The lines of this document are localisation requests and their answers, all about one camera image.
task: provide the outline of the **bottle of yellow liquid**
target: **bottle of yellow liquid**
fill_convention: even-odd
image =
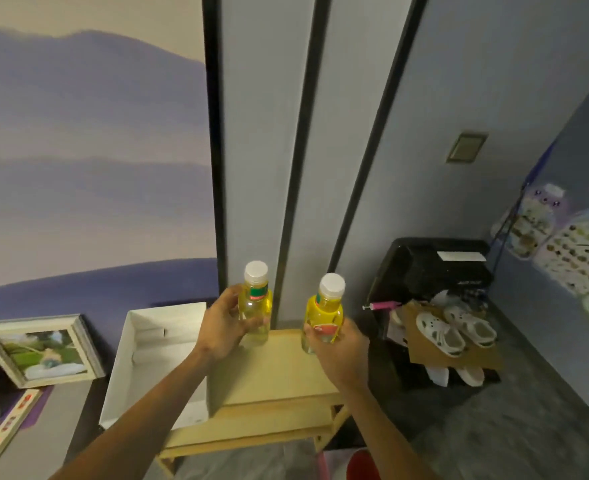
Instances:
[[[341,297],[346,290],[345,280],[337,273],[328,273],[319,283],[319,292],[311,296],[306,306],[306,323],[310,324],[324,342],[334,342],[343,323]],[[301,347],[313,353],[305,333]]]
[[[267,288],[267,264],[250,261],[243,273],[243,291],[239,293],[239,320],[253,317],[270,318],[272,312],[272,291]],[[248,332],[241,339],[242,347],[255,347],[266,343],[270,325],[261,325]]]

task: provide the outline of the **white box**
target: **white box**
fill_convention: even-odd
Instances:
[[[131,310],[125,317],[99,424],[107,429],[178,366],[198,336],[205,303]],[[196,388],[172,429],[209,418],[207,379]]]

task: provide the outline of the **wall switch plate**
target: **wall switch plate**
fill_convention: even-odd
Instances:
[[[466,131],[459,135],[450,150],[446,163],[472,163],[488,137],[487,133]]]

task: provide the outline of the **gray marble floor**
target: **gray marble floor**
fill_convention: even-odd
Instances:
[[[589,408],[509,324],[495,325],[502,382],[452,410],[414,447],[445,480],[589,480]],[[161,478],[153,465],[146,480]],[[198,455],[184,460],[176,478],[313,480],[315,452],[302,441]]]

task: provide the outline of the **hand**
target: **hand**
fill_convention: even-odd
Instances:
[[[342,394],[368,389],[368,345],[370,340],[346,318],[332,344],[322,342],[315,330],[304,325],[310,346],[322,364],[323,372]]]
[[[266,320],[269,322],[269,318],[261,317],[239,320],[230,314],[237,306],[237,297],[241,290],[242,285],[226,288],[217,301],[205,311],[195,349],[206,351],[213,358],[220,360],[232,352],[243,335],[256,329]]]

